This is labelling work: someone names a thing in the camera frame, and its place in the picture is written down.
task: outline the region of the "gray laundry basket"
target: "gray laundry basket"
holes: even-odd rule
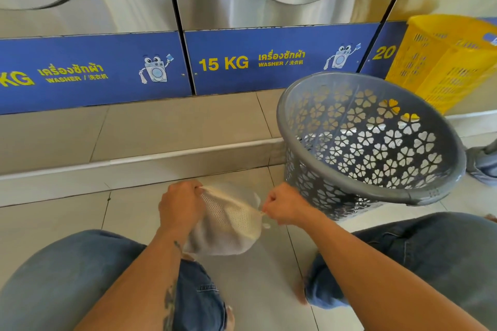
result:
[[[464,147],[445,119],[379,78],[305,77],[282,94],[277,121],[285,180],[333,220],[382,202],[434,203],[465,171]]]

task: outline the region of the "hand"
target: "hand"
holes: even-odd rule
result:
[[[279,225],[299,226],[314,208],[299,194],[295,188],[283,182],[267,196],[262,211]]]
[[[205,202],[200,197],[203,192],[201,186],[197,180],[171,184],[158,204],[160,229],[178,231],[181,244],[205,215]]]

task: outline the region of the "person's right arm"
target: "person's right arm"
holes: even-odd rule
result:
[[[262,210],[279,224],[309,234],[367,331],[488,331],[415,274],[329,220],[288,184],[272,190]]]

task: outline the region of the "mesh laundry bag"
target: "mesh laundry bag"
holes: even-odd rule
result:
[[[425,205],[465,170],[461,140],[420,97],[351,73],[292,84],[277,108],[287,144],[285,180],[333,220],[382,202]]]
[[[241,254],[252,247],[262,228],[258,195],[234,184],[204,186],[207,213],[183,247],[186,253]]]

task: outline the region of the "blue panel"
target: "blue panel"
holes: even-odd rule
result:
[[[0,52],[0,114],[191,96],[177,32],[2,39]]]
[[[497,18],[482,18],[487,22],[497,25]],[[406,21],[388,21],[383,25],[378,38],[360,73],[384,79],[392,65],[397,50],[399,49],[404,34],[406,34]]]
[[[374,23],[186,32],[196,93],[283,88],[323,70],[356,72],[377,27]]]

